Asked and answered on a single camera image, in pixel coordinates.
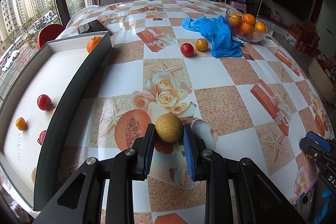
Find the checkered tablecloth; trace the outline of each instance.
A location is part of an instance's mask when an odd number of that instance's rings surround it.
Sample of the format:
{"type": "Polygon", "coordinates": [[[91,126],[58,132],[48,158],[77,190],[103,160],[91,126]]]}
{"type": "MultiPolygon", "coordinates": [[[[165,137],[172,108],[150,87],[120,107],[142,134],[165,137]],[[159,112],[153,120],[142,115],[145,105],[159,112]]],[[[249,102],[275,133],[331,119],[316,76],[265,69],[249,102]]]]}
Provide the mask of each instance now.
{"type": "MultiPolygon", "coordinates": [[[[270,36],[245,43],[241,58],[214,58],[210,50],[185,58],[180,52],[183,43],[201,37],[180,26],[183,18],[225,16],[226,7],[139,0],[94,8],[65,29],[60,37],[76,35],[80,25],[98,19],[113,32],[118,54],[108,54],[78,107],[59,181],[88,157],[111,158],[130,146],[127,139],[116,140],[115,129],[128,111],[138,109],[139,117],[152,122],[169,111],[189,119],[208,148],[234,160],[251,158],[291,202],[305,191],[316,166],[299,141],[310,130],[325,138],[333,133],[316,90],[288,52],[270,36]]],[[[132,130],[141,134],[136,126],[132,130]]],[[[189,180],[183,144],[154,151],[148,179],[133,182],[133,201],[138,224],[203,223],[205,184],[189,180]]]]}

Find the red chair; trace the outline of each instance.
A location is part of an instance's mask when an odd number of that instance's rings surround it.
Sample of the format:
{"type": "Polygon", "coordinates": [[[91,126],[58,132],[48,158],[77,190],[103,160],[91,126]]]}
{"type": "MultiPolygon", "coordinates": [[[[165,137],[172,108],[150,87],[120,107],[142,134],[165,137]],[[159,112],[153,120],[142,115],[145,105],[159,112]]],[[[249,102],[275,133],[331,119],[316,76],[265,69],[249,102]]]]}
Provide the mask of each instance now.
{"type": "Polygon", "coordinates": [[[55,40],[56,37],[58,37],[64,30],[64,26],[59,24],[50,24],[45,26],[37,36],[37,48],[41,49],[48,41],[55,40]]]}

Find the hanging towel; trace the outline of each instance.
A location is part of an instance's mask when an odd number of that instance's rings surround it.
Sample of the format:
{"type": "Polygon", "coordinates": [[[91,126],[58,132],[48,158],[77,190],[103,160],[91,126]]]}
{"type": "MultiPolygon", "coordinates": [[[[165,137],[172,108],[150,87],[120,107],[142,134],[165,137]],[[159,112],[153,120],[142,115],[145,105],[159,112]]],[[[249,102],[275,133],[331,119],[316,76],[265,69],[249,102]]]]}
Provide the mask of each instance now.
{"type": "Polygon", "coordinates": [[[181,26],[184,29],[200,32],[203,37],[211,41],[211,54],[213,57],[241,57],[240,41],[231,39],[231,29],[225,24],[225,18],[219,16],[218,18],[199,17],[194,20],[191,18],[184,18],[181,26]]]}

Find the silver screw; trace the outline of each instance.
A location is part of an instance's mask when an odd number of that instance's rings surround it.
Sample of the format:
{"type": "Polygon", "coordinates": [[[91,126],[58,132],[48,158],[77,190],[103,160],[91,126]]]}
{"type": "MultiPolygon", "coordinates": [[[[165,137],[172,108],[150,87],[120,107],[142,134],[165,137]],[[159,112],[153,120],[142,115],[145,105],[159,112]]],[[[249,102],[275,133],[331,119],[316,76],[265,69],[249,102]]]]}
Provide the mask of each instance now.
{"type": "Polygon", "coordinates": [[[131,155],[133,155],[134,153],[135,153],[135,150],[132,149],[132,148],[129,148],[129,149],[125,150],[125,154],[126,154],[127,156],[131,156],[131,155]]]}
{"type": "Polygon", "coordinates": [[[96,159],[95,159],[94,157],[88,158],[88,159],[86,160],[86,163],[87,163],[88,165],[94,164],[95,162],[96,162],[96,159]]]}
{"type": "Polygon", "coordinates": [[[252,163],[252,161],[249,158],[243,158],[241,162],[243,163],[243,165],[251,165],[252,163]]]}
{"type": "Polygon", "coordinates": [[[202,151],[202,153],[203,153],[204,156],[211,156],[212,155],[212,150],[210,150],[210,149],[204,149],[202,151]]]}

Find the fruit bowl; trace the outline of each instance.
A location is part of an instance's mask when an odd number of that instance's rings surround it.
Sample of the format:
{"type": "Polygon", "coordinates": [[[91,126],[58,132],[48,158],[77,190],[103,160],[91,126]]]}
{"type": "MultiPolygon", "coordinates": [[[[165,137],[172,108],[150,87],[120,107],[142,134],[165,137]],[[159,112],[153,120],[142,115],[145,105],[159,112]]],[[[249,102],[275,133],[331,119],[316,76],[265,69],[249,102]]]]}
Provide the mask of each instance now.
{"type": "Polygon", "coordinates": [[[227,9],[225,14],[225,23],[228,24],[231,28],[231,33],[233,37],[237,37],[245,42],[256,43],[263,40],[267,34],[268,29],[266,28],[266,32],[262,32],[252,25],[239,21],[236,18],[231,17],[232,14],[238,14],[239,16],[243,16],[242,13],[238,13],[236,9],[227,9]]]}

